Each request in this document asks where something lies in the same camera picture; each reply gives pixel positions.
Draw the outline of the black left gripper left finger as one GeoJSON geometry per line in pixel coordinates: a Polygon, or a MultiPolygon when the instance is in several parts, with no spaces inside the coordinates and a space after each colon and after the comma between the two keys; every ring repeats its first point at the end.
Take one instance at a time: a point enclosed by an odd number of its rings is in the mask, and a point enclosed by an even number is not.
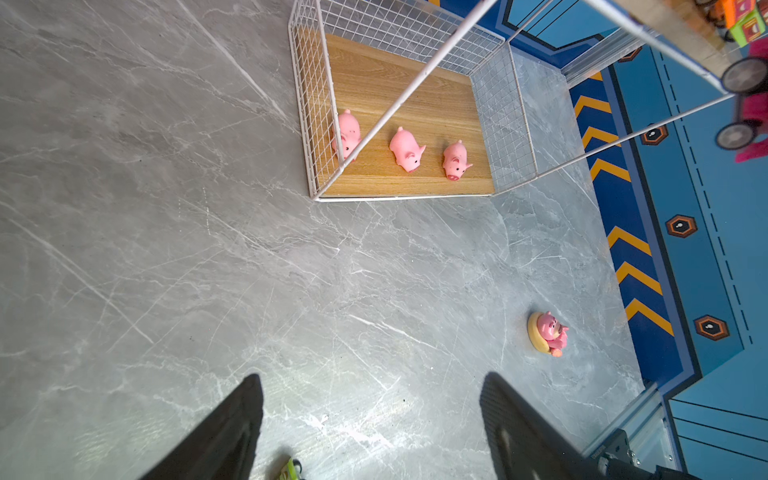
{"type": "Polygon", "coordinates": [[[264,394],[257,374],[243,381],[145,479],[247,479],[256,458],[264,394]]]}

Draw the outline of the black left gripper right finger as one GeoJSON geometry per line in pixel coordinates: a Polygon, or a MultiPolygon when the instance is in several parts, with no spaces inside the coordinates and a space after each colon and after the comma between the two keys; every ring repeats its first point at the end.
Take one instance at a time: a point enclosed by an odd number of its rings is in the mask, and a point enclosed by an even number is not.
{"type": "Polygon", "coordinates": [[[485,376],[479,403],[499,479],[604,477],[498,373],[485,376]]]}

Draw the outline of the orange green toy car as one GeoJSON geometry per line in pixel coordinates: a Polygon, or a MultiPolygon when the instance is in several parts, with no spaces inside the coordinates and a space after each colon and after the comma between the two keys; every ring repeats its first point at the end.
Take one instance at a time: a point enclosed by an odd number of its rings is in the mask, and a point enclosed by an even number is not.
{"type": "Polygon", "coordinates": [[[281,467],[277,480],[303,480],[302,472],[303,467],[301,462],[298,459],[291,457],[281,467]]]}

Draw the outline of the pink round cake toy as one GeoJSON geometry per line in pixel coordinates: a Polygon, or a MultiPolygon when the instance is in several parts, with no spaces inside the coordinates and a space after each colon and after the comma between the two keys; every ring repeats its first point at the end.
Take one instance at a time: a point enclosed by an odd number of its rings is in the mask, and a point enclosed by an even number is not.
{"type": "Polygon", "coordinates": [[[561,357],[568,343],[569,328],[551,312],[534,312],[527,321],[531,344],[540,353],[561,357]]]}

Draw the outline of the pink pig toy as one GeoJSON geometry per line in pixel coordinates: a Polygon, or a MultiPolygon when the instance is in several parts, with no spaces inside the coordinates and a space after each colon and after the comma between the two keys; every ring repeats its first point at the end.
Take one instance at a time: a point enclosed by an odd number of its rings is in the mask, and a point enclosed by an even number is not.
{"type": "Polygon", "coordinates": [[[339,133],[331,132],[331,146],[338,152],[337,138],[341,140],[341,153],[346,160],[361,141],[360,124],[349,109],[338,115],[339,133]]]}
{"type": "Polygon", "coordinates": [[[396,164],[411,173],[420,167],[426,146],[419,145],[410,131],[398,127],[389,143],[389,149],[395,156],[396,164]]]}
{"type": "Polygon", "coordinates": [[[450,181],[458,181],[473,164],[469,162],[468,151],[462,140],[449,145],[443,151],[443,169],[450,181]]]}

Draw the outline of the white wire wooden shelf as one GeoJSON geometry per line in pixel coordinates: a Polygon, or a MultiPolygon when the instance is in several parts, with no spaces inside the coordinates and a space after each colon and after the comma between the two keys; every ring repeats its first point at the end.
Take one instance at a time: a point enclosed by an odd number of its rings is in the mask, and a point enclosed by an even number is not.
{"type": "MultiPolygon", "coordinates": [[[[315,201],[493,196],[546,175],[530,130],[514,40],[556,9],[535,6],[508,35],[482,27],[493,8],[478,2],[458,16],[428,1],[297,1],[288,37],[308,189],[315,201]],[[349,109],[361,141],[344,160],[331,146],[349,109]],[[407,173],[389,143],[397,128],[426,150],[407,173]],[[462,140],[473,166],[446,178],[443,151],[462,140]]],[[[651,46],[719,90],[737,62],[694,1],[592,1],[589,21],[614,31],[555,75],[572,87],[651,46]]]]}

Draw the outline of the pink toy truck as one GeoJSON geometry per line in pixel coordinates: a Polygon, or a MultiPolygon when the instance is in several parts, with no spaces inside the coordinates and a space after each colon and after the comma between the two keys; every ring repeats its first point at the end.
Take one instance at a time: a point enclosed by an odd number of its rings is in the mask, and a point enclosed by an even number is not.
{"type": "Polygon", "coordinates": [[[751,43],[748,55],[728,67],[721,85],[735,95],[734,120],[715,136],[723,150],[744,163],[767,156],[767,38],[751,43]]]}

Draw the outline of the green orange toy truck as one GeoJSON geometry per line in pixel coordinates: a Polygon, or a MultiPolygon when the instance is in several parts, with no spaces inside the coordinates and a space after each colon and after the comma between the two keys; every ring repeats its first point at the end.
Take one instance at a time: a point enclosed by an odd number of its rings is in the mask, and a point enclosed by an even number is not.
{"type": "Polygon", "coordinates": [[[745,47],[767,31],[767,7],[757,0],[694,0],[723,40],[745,47]]]}

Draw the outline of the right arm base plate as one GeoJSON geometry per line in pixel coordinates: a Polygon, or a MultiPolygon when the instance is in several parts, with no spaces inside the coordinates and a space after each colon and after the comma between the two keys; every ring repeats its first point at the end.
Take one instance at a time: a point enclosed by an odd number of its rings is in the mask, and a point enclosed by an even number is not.
{"type": "Polygon", "coordinates": [[[642,469],[631,450],[627,433],[614,430],[590,454],[589,459],[607,479],[613,480],[699,480],[691,474],[657,465],[653,472],[642,469]]]}

